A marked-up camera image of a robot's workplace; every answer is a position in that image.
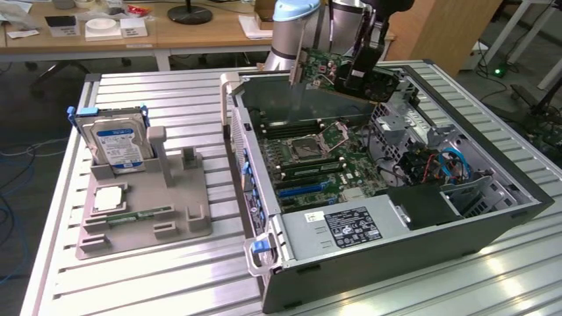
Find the power supply label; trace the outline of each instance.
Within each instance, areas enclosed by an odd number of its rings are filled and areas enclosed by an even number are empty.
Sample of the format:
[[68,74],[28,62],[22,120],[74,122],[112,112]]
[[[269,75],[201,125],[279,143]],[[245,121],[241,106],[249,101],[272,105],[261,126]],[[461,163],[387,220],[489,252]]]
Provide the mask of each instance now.
[[324,220],[339,248],[383,238],[364,207],[325,214]]

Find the blue hard drive label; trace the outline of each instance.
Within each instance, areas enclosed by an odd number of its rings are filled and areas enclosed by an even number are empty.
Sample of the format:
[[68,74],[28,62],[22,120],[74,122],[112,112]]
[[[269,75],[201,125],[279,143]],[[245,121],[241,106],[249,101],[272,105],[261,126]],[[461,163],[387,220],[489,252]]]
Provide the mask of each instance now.
[[134,168],[142,164],[140,148],[133,144],[132,128],[100,130],[97,140],[110,166],[118,169]]

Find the blue pcie slot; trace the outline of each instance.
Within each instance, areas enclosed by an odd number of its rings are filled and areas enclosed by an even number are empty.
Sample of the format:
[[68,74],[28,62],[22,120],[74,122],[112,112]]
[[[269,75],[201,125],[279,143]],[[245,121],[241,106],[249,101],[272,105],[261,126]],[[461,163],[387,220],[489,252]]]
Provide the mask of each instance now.
[[288,196],[297,196],[299,194],[307,194],[307,193],[315,193],[315,192],[320,192],[325,189],[328,184],[327,182],[323,182],[320,184],[316,184],[313,186],[304,186],[301,188],[296,188],[296,189],[289,189],[289,190],[284,190],[280,191],[277,193],[279,197],[281,198],[287,198]]

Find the wooden desk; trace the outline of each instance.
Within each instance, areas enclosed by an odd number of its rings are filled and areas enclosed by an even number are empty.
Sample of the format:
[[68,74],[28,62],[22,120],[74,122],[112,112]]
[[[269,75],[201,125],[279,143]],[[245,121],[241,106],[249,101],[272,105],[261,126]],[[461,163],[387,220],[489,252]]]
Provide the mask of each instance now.
[[[52,3],[33,3],[29,14],[41,26],[40,34],[26,38],[6,38],[6,53],[57,53],[57,52],[78,52],[78,51],[112,51],[121,49],[138,49],[156,47],[156,21],[146,21],[148,36],[141,38],[113,39],[109,41],[85,41],[84,39],[84,22],[80,22],[80,36],[68,36],[54,38],[50,36],[45,16],[73,15],[85,12],[88,9],[58,10]],[[14,31],[14,27],[8,24],[6,32]]]
[[[206,4],[205,7],[213,14],[212,21],[205,24],[182,25],[168,19],[168,9],[181,5],[180,3],[140,4],[152,9],[153,20],[146,21],[148,37],[85,41],[82,35],[52,37],[45,16],[72,15],[85,12],[86,9],[58,10],[52,3],[33,3],[29,14],[42,26],[40,34],[28,38],[6,38],[2,41],[5,32],[13,31],[14,28],[6,25],[5,31],[0,29],[0,62],[153,56],[157,69],[169,71],[168,57],[170,55],[269,50],[271,40],[253,41],[248,39],[237,21],[237,16],[242,13],[252,14],[253,7],[250,5],[241,3],[197,4]],[[393,35],[388,33],[385,39],[387,41],[393,40]]]
[[6,31],[4,30],[4,24],[0,22],[0,48],[6,46]]
[[[252,41],[244,35],[237,16],[242,15],[213,7],[205,7],[212,11],[212,21],[200,25],[182,25],[174,23],[165,16],[168,10],[177,7],[178,3],[157,4],[157,47],[217,47],[217,46],[253,46],[271,45],[271,40]],[[253,14],[253,7],[241,3],[224,3],[218,5],[224,9],[248,12]]]

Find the hard drive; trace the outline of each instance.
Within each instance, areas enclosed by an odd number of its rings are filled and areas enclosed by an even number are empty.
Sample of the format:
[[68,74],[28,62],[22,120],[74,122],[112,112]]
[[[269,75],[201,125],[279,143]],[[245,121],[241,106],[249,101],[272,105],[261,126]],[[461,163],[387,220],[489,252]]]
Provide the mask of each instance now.
[[146,109],[84,108],[68,119],[76,125],[96,165],[110,165],[114,174],[142,171],[144,160],[153,158],[146,140]]

